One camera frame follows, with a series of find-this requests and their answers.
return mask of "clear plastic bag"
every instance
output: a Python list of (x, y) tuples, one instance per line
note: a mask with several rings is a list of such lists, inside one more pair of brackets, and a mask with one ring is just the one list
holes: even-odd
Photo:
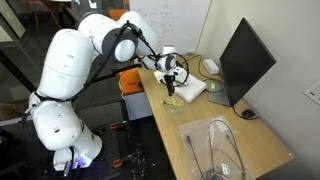
[(251, 180), (225, 117), (179, 126), (191, 179)]

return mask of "black cable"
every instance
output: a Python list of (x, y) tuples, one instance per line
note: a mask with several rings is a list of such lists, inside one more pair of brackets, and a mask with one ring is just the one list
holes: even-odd
[(188, 62), (187, 62), (186, 58), (185, 58), (185, 57), (183, 57), (181, 54), (178, 54), (178, 53), (170, 53), (170, 54), (173, 54), (173, 55), (177, 55), (177, 56), (179, 56), (180, 58), (182, 58), (182, 59), (184, 60), (184, 63), (186, 64), (186, 68), (184, 68), (183, 66), (181, 66), (182, 68), (184, 68), (184, 69), (187, 71), (187, 76), (186, 76), (186, 78), (184, 79), (184, 81), (183, 81), (182, 83), (180, 83), (180, 84), (178, 84), (178, 85), (173, 86), (173, 87), (179, 87), (179, 86), (184, 85), (184, 83), (186, 83), (186, 82), (187, 82), (187, 80), (188, 80), (188, 78), (189, 78), (189, 74), (190, 74), (190, 71), (189, 71), (189, 64), (188, 64)]
[(13, 172), (18, 176), (19, 180), (22, 179), (22, 176), (21, 176), (21, 173), (19, 172), (19, 170), (16, 169)]
[(231, 133), (232, 140), (233, 140), (234, 144), (231, 142), (230, 137), (229, 137), (228, 135), (226, 135), (226, 137), (227, 137), (227, 139), (229, 140), (229, 142), (232, 144), (232, 147), (234, 148), (234, 150), (236, 151), (236, 153), (237, 153), (237, 155), (238, 155), (238, 158), (239, 158), (239, 161), (240, 161), (240, 165), (241, 165), (241, 168), (242, 168), (242, 172), (241, 172), (242, 178), (241, 178), (241, 179), (242, 179), (242, 180), (245, 180), (245, 179), (246, 179), (245, 167), (244, 167), (242, 158), (241, 158), (241, 156), (240, 156), (239, 148), (238, 148), (236, 139), (234, 138), (234, 135), (233, 135), (233, 132), (232, 132), (231, 128), (229, 127), (229, 125), (228, 125), (226, 122), (224, 122), (224, 121), (222, 121), (222, 120), (220, 120), (220, 119), (215, 119), (215, 120), (213, 120), (213, 121), (209, 124), (209, 127), (210, 127), (210, 125), (211, 125), (212, 123), (214, 123), (214, 122), (222, 122), (222, 123), (228, 128), (229, 132)]
[(79, 174), (80, 174), (80, 171), (81, 171), (81, 169), (80, 169), (80, 166), (78, 165), (78, 166), (77, 166), (77, 170), (76, 170), (76, 175), (74, 176), (73, 179), (78, 180), (78, 176), (79, 176)]
[(22, 123), (22, 128), (23, 128), (23, 132), (27, 135), (27, 137), (33, 142), (33, 143), (35, 143), (36, 145), (38, 145), (38, 146), (40, 146), (40, 147), (43, 147), (43, 145), (39, 142), (39, 141), (37, 141), (37, 140), (35, 140), (35, 139), (33, 139), (33, 137), (31, 136), (31, 134), (29, 133), (29, 131), (28, 131), (28, 128), (27, 128), (27, 118), (28, 118), (28, 116), (29, 116), (29, 112), (24, 112), (23, 114), (22, 114), (22, 118), (21, 118), (21, 123)]
[(92, 97), (84, 107), (88, 107), (94, 100), (96, 100), (98, 97), (102, 96), (103, 94), (109, 92), (113, 87), (114, 87), (114, 85), (110, 86), (108, 89), (106, 89), (105, 91), (97, 94), (96, 96)]
[(149, 43), (146, 41), (146, 39), (143, 36), (143, 33), (141, 31), (140, 28), (136, 27), (134, 24), (130, 24), (129, 26), (133, 32), (136, 34), (136, 36), (149, 48), (149, 50), (151, 51), (152, 55), (154, 57), (157, 57), (157, 54), (154, 52), (154, 50), (151, 48), (151, 46), (149, 45)]
[(236, 161), (233, 160), (226, 152), (221, 151), (220, 149), (217, 149), (217, 148), (213, 148), (213, 150), (214, 151), (219, 151), (219, 152), (223, 153), (224, 155), (226, 155), (228, 157), (228, 159), (230, 159), (233, 162), (233, 164), (237, 166), (238, 170), (242, 171), (242, 169), (239, 167), (239, 165), (236, 163)]
[(71, 172), (72, 172), (72, 169), (73, 169), (73, 160), (74, 160), (74, 149), (73, 147), (69, 147), (70, 151), (71, 151), (71, 165), (70, 165), (70, 170), (67, 174), (67, 180), (71, 180)]
[(201, 58), (199, 58), (199, 63), (198, 63), (198, 71), (199, 71), (199, 74), (200, 74), (201, 76), (205, 77), (205, 78), (212, 79), (212, 80), (214, 80), (214, 81), (217, 81), (217, 82), (220, 82), (220, 83), (224, 84), (224, 81), (221, 80), (221, 79), (213, 78), (213, 77), (206, 76), (206, 75), (202, 74), (202, 72), (200, 71), (200, 63), (201, 63), (201, 60), (202, 60), (202, 56), (201, 56)]
[(200, 165), (199, 165), (199, 162), (198, 162), (196, 153), (194, 152), (194, 149), (193, 149), (193, 146), (192, 146), (192, 142), (191, 142), (191, 139), (190, 139), (189, 136), (187, 136), (187, 140), (188, 140), (188, 143), (190, 144), (190, 147), (191, 147), (191, 149), (192, 149), (192, 153), (193, 153), (194, 159), (196, 160), (197, 166), (198, 166), (198, 168), (199, 168), (199, 172), (200, 172), (200, 174), (201, 174), (201, 177), (202, 177), (203, 180), (205, 180), (205, 178), (204, 178), (204, 176), (203, 176), (203, 173), (202, 173), (202, 171), (201, 171), (201, 169), (200, 169)]
[(252, 117), (252, 118), (244, 118), (244, 117), (242, 117), (241, 115), (239, 115), (239, 114), (236, 112), (236, 110), (235, 110), (234, 106), (232, 106), (232, 109), (233, 109), (233, 112), (234, 112), (238, 117), (240, 117), (241, 119), (245, 119), (245, 120), (254, 120), (254, 119), (259, 119), (259, 117), (258, 117), (258, 116), (257, 116), (257, 117)]
[[(206, 82), (206, 81), (216, 81), (215, 79), (212, 79), (212, 78), (208, 78), (208, 79), (204, 79), (203, 82)], [(226, 85), (224, 83), (221, 83), (223, 86), (221, 89), (219, 89), (218, 91), (210, 91), (209, 89), (205, 89), (208, 93), (219, 93), (219, 92), (222, 92), (223, 90), (225, 90), (226, 88)]]
[(103, 62), (102, 65), (100, 66), (100, 68), (99, 68), (96, 72), (93, 73), (91, 79), (84, 84), (83, 88), (82, 88), (78, 93), (76, 93), (76, 94), (73, 95), (72, 97), (66, 99), (66, 101), (72, 101), (72, 100), (76, 99), (76, 98), (77, 98), (81, 93), (83, 93), (83, 92), (92, 84), (92, 82), (99, 76), (99, 74), (101, 73), (102, 69), (105, 67), (106, 63), (107, 63), (108, 60), (110, 59), (112, 53), (114, 52), (116, 46), (118, 45), (118, 43), (119, 43), (119, 41), (120, 41), (120, 39), (121, 39), (124, 31), (125, 31), (128, 27), (129, 27), (129, 24), (128, 24), (128, 23), (124, 24), (124, 25), (121, 27), (121, 29), (120, 29), (120, 31), (119, 31), (119, 34), (118, 34), (117, 38), (115, 39), (115, 41), (114, 41), (114, 43), (113, 43), (113, 45), (112, 45), (111, 50), (109, 51), (106, 59), (104, 60), (104, 62)]
[(198, 55), (195, 55), (195, 56), (193, 56), (193, 57), (191, 57), (191, 58), (187, 59), (187, 62), (188, 62), (188, 61), (190, 61), (190, 60), (192, 60), (192, 59), (194, 59), (194, 58), (196, 58), (196, 57), (199, 57), (199, 56), (201, 56), (201, 57), (202, 57), (202, 55), (198, 54)]

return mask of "monitor stand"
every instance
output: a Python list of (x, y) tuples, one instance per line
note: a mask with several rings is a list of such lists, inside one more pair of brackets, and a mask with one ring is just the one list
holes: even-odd
[(227, 89), (224, 87), (223, 84), (218, 82), (217, 83), (213, 82), (211, 83), (210, 88), (212, 92), (209, 92), (209, 101), (217, 104), (222, 104), (225, 106), (230, 106)]

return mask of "whiteboard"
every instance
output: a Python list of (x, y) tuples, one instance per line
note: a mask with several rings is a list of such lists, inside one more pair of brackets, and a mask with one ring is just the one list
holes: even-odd
[(173, 45), (177, 53), (197, 49), (211, 0), (130, 0), (130, 10), (139, 13), (156, 31), (159, 48)]

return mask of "chair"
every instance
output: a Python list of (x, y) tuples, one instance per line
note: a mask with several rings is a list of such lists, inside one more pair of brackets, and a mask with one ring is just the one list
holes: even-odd
[(46, 4), (41, 2), (40, 0), (29, 1), (30, 11), (33, 12), (33, 14), (34, 14), (34, 19), (36, 22), (37, 31), (39, 31), (38, 15), (43, 14), (43, 13), (50, 13), (54, 22), (56, 23), (58, 29), (61, 29), (59, 22), (57, 21), (55, 15), (54, 15), (54, 13), (56, 13), (58, 11), (58, 5), (59, 4), (56, 4), (56, 5), (50, 4), (50, 6), (47, 6)]
[(124, 13), (128, 12), (128, 9), (110, 9), (108, 12), (111, 19), (118, 21)]

